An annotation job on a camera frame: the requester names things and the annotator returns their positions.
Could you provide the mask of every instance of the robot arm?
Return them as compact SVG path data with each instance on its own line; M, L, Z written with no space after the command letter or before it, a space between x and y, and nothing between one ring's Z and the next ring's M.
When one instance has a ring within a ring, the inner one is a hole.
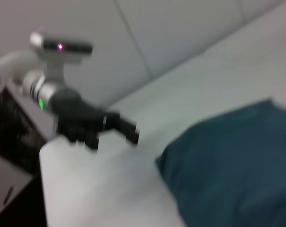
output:
M99 133L115 129L132 144L138 143L135 125L118 113L87 104L64 82L63 65L80 64L83 56L92 54L92 45L39 33L32 33L30 44L31 51L14 52L0 59L0 93L7 81L13 80L42 111L57 117L57 132L70 142L78 140L98 149Z

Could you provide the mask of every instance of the gray wall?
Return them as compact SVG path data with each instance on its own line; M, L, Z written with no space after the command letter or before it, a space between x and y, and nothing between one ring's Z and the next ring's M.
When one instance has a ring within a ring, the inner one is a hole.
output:
M223 38L281 0L0 0L0 56L29 34L79 35L95 56L66 80L84 98L110 103Z

